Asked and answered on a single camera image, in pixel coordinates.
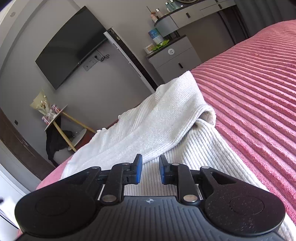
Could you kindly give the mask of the white standing air conditioner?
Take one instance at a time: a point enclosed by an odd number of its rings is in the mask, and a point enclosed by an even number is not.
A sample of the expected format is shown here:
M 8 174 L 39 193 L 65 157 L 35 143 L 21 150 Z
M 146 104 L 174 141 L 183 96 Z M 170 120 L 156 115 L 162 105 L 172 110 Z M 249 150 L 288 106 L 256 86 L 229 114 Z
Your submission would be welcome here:
M 145 66 L 140 62 L 137 56 L 131 51 L 131 49 L 125 44 L 121 36 L 115 32 L 114 29 L 109 28 L 104 35 L 112 46 L 121 54 L 121 56 L 127 61 L 130 68 L 137 74 L 144 85 L 149 89 L 151 93 L 154 93 L 156 89 L 164 84 L 163 80 L 155 80 Z

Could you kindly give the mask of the black garment on table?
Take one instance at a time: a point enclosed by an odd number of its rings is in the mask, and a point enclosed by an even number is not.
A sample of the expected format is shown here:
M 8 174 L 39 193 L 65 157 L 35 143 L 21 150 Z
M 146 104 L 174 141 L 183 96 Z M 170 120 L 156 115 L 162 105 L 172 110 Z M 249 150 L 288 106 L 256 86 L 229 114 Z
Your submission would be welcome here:
M 58 167 L 62 162 L 73 155 L 72 150 L 68 150 L 68 143 L 60 135 L 54 124 L 51 124 L 46 130 L 46 152 L 48 160 Z

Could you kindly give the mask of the wall socket panel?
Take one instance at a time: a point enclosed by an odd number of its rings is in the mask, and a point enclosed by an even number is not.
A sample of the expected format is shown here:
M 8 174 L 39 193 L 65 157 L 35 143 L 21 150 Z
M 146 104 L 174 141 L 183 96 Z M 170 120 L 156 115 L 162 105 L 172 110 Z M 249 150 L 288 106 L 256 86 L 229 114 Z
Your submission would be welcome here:
M 89 71 L 96 63 L 103 62 L 105 59 L 109 58 L 109 54 L 101 54 L 100 52 L 88 57 L 82 64 L 85 71 Z

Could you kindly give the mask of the small white box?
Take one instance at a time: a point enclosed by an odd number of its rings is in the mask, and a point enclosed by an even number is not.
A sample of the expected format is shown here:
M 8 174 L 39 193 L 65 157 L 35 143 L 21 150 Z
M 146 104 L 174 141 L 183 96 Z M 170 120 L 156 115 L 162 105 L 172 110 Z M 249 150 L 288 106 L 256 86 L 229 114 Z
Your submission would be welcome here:
M 149 44 L 147 45 L 146 47 L 144 47 L 144 51 L 147 53 L 147 54 L 150 54 L 154 51 L 154 44 Z

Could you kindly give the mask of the green item on cabinet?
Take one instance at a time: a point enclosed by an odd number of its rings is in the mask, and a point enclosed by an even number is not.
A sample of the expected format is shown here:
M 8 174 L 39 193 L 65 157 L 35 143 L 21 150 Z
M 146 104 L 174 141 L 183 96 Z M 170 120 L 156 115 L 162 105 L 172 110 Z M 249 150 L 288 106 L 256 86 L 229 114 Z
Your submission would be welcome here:
M 164 47 L 165 45 L 168 44 L 169 41 L 170 41 L 170 40 L 164 40 L 163 42 L 161 42 L 161 43 L 155 45 L 155 46 L 152 48 L 152 51 L 156 51 L 156 50 L 158 50 L 158 49 Z

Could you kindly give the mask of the flower bouquet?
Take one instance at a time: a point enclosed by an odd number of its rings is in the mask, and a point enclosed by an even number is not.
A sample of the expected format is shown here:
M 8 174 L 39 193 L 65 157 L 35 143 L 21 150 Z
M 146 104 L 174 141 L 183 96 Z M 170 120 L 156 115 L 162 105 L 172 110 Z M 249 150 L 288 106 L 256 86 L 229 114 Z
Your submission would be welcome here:
M 40 112 L 42 120 L 47 125 L 58 115 L 60 108 L 56 104 L 51 104 L 44 90 L 41 90 L 37 97 L 30 104 L 30 107 Z

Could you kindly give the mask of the grey drawer cabinet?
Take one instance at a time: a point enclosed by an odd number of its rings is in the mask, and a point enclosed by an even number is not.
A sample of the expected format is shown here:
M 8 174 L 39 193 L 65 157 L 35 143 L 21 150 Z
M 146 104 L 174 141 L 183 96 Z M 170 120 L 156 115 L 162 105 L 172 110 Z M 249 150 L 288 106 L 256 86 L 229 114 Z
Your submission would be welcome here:
M 165 83 L 170 82 L 202 63 L 187 36 L 182 36 L 147 55 Z

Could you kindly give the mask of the grey vanity desk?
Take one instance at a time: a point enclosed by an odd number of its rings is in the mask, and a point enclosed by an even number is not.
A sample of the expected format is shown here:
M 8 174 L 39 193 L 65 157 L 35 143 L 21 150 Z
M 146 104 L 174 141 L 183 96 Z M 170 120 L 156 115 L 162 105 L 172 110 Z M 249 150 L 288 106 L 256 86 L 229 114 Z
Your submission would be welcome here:
M 159 18 L 154 27 L 166 37 L 207 16 L 217 14 L 234 44 L 249 38 L 246 24 L 234 0 L 194 1 Z

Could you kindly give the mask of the dark wooden door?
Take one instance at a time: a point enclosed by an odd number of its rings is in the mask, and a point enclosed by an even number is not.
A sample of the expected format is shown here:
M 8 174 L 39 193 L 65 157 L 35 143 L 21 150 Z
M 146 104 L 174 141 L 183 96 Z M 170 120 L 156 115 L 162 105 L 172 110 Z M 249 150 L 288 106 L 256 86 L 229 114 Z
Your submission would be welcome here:
M 46 161 L 9 121 L 1 109 L 1 141 L 37 178 L 44 180 L 55 167 Z

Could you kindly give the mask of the black wall television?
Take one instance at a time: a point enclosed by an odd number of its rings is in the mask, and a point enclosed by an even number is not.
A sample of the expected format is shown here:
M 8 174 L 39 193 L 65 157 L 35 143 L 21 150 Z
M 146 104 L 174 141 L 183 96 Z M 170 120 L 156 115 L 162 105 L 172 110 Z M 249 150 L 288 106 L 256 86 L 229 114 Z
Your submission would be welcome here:
M 54 89 L 107 40 L 105 32 L 106 28 L 86 6 L 60 28 L 36 59 Z

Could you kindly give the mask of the pink ribbed bedspread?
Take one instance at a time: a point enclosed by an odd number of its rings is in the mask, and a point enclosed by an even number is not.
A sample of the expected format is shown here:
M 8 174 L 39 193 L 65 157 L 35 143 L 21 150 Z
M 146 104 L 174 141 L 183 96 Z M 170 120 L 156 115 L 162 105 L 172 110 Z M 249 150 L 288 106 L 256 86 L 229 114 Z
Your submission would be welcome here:
M 127 195 L 174 195 L 158 157 L 267 189 L 295 220 L 295 21 L 271 25 L 167 84 L 99 130 L 40 184 L 143 156 Z

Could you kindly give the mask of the white knit sweater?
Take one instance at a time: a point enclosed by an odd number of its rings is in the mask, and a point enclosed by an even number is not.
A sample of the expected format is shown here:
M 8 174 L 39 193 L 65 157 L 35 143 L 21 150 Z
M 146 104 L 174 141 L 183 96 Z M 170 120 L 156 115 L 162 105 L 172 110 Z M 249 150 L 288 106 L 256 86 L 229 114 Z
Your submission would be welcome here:
M 295 240 L 283 202 L 215 128 L 191 72 L 99 130 L 67 163 L 58 240 Z

